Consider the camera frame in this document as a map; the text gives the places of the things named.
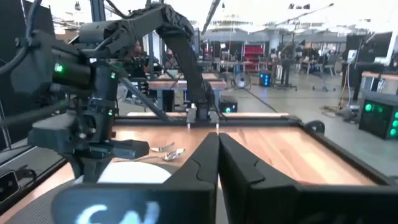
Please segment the grey office chair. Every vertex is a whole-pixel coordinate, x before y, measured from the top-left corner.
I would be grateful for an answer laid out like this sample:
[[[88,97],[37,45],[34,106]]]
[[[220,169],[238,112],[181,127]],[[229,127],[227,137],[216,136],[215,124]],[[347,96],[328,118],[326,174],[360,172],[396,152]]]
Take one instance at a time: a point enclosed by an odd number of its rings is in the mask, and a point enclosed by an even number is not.
[[[326,64],[323,66],[323,71],[325,73],[329,73],[331,76],[336,75],[336,70],[335,70],[335,64],[338,60],[338,57],[336,55],[330,55],[327,59]]]

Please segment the black aluminium table frame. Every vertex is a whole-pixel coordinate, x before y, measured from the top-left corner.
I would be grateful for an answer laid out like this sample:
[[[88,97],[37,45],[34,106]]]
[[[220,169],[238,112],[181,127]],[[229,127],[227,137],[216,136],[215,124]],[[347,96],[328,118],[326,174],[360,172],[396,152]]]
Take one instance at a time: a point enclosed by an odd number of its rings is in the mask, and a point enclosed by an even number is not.
[[[141,138],[137,141],[146,141],[149,143],[149,140],[157,138],[162,134],[181,139],[189,145],[190,149],[193,150],[193,153],[208,134],[216,133],[218,138],[220,134],[227,134],[240,143],[240,145],[248,149],[251,153],[283,174],[285,173],[279,169],[277,161],[272,159],[264,160],[259,157],[257,153],[259,151],[273,149],[276,146],[281,145],[283,140],[292,136],[294,131],[297,131],[298,135],[293,138],[293,143],[289,146],[284,146],[282,153],[292,159],[298,169],[303,169],[307,165],[303,159],[299,158],[299,154],[302,152],[308,152],[310,150],[310,143],[312,141],[316,141],[323,146],[323,150],[325,152],[333,154],[340,164],[338,169],[331,169],[331,173],[342,173],[346,168],[350,168],[355,171],[358,177],[364,177],[365,179],[362,184],[337,185],[398,187],[398,184],[394,183],[391,179],[354,158],[348,151],[327,140],[323,134],[312,131],[311,129],[306,129],[304,127],[304,123],[293,116],[248,117],[229,114],[227,119],[221,120],[218,124],[203,123],[191,125],[179,120],[166,122],[150,116],[138,116],[119,118],[117,120],[117,125],[128,126],[135,131],[139,131]],[[220,146],[218,158],[218,188],[222,188],[219,173],[219,161]],[[292,175],[285,175],[300,183]]]

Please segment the silver spoon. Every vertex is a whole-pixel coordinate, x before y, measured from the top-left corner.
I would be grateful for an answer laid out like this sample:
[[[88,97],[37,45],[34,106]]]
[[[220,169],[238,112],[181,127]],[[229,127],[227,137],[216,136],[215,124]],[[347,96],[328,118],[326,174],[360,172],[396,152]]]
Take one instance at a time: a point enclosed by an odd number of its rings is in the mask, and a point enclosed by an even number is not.
[[[166,162],[170,162],[170,161],[173,161],[173,160],[176,160],[177,158],[179,158],[184,152],[185,152],[185,149],[180,148],[180,149],[176,149],[174,151],[168,152],[161,156],[144,156],[144,157],[140,157],[137,159],[115,158],[112,161],[113,162],[137,162],[137,161],[148,160],[148,159],[160,159],[160,160],[163,160]]]

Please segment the silver fork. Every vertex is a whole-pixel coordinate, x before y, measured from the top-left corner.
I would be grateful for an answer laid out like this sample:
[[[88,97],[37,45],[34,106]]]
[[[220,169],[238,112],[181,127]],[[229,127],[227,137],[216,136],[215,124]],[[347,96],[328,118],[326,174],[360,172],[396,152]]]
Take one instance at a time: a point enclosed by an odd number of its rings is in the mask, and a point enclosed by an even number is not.
[[[175,145],[175,143],[172,142],[172,143],[170,143],[168,145],[161,146],[161,147],[151,147],[150,150],[154,151],[154,152],[164,152],[164,151],[166,151],[166,150],[168,150],[170,148],[173,148],[174,145]]]

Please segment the black computer with blue lights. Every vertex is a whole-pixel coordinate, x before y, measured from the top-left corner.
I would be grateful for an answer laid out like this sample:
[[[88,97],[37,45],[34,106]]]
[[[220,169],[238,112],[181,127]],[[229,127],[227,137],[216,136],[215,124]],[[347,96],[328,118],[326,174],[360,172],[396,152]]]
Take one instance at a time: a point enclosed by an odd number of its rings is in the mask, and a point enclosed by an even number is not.
[[[270,70],[259,71],[259,86],[270,87],[272,84],[272,72]]]

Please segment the red tool cabinet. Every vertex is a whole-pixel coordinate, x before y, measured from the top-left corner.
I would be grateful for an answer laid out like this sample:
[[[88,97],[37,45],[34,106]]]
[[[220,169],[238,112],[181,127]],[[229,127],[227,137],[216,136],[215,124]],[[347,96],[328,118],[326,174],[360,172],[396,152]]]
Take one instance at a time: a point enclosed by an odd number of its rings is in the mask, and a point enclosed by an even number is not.
[[[259,70],[259,62],[264,55],[263,45],[245,44],[243,48],[243,60],[247,72],[256,72]]]

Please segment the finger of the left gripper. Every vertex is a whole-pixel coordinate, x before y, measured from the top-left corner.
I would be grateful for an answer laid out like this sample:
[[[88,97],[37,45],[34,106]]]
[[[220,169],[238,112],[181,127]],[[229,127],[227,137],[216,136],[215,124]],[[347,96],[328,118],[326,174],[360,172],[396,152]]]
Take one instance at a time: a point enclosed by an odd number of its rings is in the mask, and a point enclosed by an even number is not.
[[[108,164],[112,161],[113,156],[106,156],[104,158],[95,160],[95,167],[93,171],[93,181],[97,182],[98,179],[100,178],[101,174],[105,170],[105,168],[108,166]]]
[[[72,155],[72,170],[76,179],[83,176],[83,182],[93,183],[93,171],[91,159]]]

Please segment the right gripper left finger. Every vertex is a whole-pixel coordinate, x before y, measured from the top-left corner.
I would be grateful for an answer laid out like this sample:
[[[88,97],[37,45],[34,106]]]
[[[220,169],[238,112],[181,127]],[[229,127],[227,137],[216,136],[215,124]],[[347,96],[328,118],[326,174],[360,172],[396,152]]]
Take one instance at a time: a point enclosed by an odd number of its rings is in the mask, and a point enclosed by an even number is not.
[[[219,138],[210,133],[162,184],[78,184],[52,202],[54,224],[215,224]]]

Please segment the large black panel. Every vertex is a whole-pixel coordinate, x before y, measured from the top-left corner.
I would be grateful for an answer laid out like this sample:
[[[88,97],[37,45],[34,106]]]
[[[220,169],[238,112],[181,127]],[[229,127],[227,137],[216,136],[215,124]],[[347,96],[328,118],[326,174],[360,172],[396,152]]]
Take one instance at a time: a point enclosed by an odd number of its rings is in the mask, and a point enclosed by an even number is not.
[[[0,0],[0,67],[14,58],[17,52],[15,39],[25,34],[25,17],[31,2],[24,0]],[[42,30],[55,36],[52,13],[50,8],[41,6],[35,15],[34,30]],[[6,117],[38,108],[27,96],[17,94],[11,86],[10,73],[0,75],[0,101]],[[26,138],[31,123],[8,127],[11,143]],[[6,148],[4,135],[0,128],[0,149]]]

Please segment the small black computer green light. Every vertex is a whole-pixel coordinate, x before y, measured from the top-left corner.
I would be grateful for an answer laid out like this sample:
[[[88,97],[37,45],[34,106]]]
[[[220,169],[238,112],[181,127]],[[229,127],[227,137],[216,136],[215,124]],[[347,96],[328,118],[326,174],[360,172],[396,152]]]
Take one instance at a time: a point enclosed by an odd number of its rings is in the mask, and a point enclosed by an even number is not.
[[[223,113],[236,113],[238,111],[238,101],[233,96],[220,96],[219,110]]]

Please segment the white plate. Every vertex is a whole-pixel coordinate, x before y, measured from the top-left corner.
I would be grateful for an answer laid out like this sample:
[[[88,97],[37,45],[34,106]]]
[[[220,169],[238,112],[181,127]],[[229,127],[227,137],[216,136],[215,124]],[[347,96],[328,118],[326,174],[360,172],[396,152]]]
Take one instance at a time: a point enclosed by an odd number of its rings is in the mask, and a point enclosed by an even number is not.
[[[169,171],[145,162],[112,162],[96,183],[162,184],[170,176]]]

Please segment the round floor fan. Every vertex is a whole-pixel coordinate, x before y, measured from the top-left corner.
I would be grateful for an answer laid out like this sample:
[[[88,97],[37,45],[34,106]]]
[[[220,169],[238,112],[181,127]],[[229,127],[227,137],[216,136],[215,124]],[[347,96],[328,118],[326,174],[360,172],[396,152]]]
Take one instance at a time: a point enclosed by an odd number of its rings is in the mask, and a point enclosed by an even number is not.
[[[232,79],[232,86],[235,89],[243,89],[250,87],[251,86],[250,76],[245,72],[235,75],[234,78]]]

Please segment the small black box device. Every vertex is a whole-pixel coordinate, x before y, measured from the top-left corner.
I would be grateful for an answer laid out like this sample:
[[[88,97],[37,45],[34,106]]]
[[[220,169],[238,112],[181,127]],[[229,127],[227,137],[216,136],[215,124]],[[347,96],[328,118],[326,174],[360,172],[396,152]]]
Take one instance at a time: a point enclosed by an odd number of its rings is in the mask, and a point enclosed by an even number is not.
[[[13,170],[0,170],[0,203],[20,190],[19,181]]]

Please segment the black round frame bracket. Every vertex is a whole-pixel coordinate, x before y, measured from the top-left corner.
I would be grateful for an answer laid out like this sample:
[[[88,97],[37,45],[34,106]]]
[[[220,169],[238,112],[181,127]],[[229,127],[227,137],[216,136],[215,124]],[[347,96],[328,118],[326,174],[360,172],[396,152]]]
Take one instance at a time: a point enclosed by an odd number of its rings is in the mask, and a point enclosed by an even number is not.
[[[309,121],[304,124],[304,127],[320,134],[325,133],[325,124],[323,123],[323,121],[320,120]]]

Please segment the large black computer green lights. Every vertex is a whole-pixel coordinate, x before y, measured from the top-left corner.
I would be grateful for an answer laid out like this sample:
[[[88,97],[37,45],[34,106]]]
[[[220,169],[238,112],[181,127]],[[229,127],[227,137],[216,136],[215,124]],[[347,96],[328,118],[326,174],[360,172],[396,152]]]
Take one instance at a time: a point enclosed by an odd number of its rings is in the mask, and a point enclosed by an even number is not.
[[[358,128],[381,139],[398,140],[398,95],[367,92]]]

